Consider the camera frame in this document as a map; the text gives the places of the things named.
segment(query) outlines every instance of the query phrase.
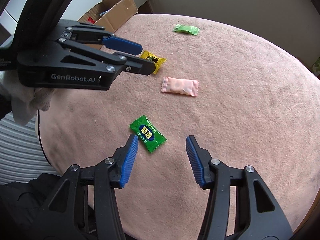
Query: light green candy wrapper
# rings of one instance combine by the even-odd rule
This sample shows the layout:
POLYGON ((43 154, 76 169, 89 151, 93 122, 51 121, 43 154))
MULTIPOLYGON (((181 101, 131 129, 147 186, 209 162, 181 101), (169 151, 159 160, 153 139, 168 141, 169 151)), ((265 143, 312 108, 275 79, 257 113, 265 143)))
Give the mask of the light green candy wrapper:
POLYGON ((173 29, 173 32, 189 33, 189 34, 192 34, 192 35, 198 35, 199 30, 200 29, 198 27, 177 24, 175 26, 175 28, 173 29))

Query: green package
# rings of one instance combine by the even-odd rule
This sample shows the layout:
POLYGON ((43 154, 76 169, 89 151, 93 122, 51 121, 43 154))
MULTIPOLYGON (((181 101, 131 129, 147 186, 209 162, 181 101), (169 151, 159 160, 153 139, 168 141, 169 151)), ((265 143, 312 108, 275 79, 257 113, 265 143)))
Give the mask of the green package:
POLYGON ((163 144, 167 139, 152 125, 148 118, 143 115, 136 119, 130 128, 144 142, 148 151, 152 153, 157 147, 163 144))
POLYGON ((190 33, 192 35, 198 35, 199 33, 199 28, 194 27, 194 26, 189 26, 189 25, 181 25, 177 24, 175 28, 173 29, 173 32, 178 32, 178 33, 190 33))

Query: metal screw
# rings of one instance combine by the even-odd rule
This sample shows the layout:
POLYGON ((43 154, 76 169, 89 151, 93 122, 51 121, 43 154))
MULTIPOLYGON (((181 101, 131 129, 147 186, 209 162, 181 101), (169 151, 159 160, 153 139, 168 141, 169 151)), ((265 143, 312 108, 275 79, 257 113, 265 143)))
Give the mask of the metal screw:
POLYGON ((247 172, 254 172, 254 168, 252 166, 246 166, 245 168, 247 172))
POLYGON ((114 163, 115 162, 115 160, 113 159, 113 158, 106 158, 105 160, 104 160, 104 163, 105 164, 112 164, 112 163, 114 163))
POLYGON ((111 65, 107 66, 106 69, 107 69, 109 72, 114 72, 114 71, 116 71, 116 68, 115 68, 114 66, 111 66, 111 65))
POLYGON ((220 160, 219 159, 211 159, 211 163, 214 165, 218 165, 218 164, 220 164, 220 160))
POLYGON ((77 171, 78 168, 79 168, 79 166, 76 165, 76 164, 73 164, 73 165, 70 166, 70 170, 71 170, 71 171, 77 171))
POLYGON ((126 58, 125 56, 122 56, 122 55, 120 55, 119 58, 120 58, 121 60, 127 60, 127 58, 126 58))

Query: pink blanket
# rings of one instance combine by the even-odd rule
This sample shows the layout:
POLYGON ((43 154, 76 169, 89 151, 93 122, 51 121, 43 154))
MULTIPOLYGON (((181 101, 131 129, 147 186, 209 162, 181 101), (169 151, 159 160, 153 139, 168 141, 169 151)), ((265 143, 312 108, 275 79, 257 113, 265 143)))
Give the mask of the pink blanket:
MULTIPOLYGON (((58 90, 40 113, 44 152, 57 171, 112 156, 145 114, 167 141, 152 154, 140 142, 129 183, 116 190, 125 232, 141 240, 196 239, 208 191, 193 177, 188 135, 228 166, 254 166, 295 229, 320 187, 319 80, 263 38, 209 20, 135 15, 116 34, 167 61, 156 75, 122 73, 109 91, 58 90), (200 32, 173 33, 176 24, 200 32), (197 97, 161 93, 164 76, 199 80, 197 97)), ((92 191, 89 198, 92 205, 92 191)))

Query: white glove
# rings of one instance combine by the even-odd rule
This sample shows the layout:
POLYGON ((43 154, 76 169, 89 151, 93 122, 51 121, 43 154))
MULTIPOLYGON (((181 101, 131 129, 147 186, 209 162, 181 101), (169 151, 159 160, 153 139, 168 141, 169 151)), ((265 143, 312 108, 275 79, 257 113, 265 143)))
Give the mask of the white glove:
POLYGON ((11 101, 12 115, 20 125, 26 125, 37 113, 49 110, 53 88, 29 88, 22 85, 16 70, 0 71, 0 94, 11 101))

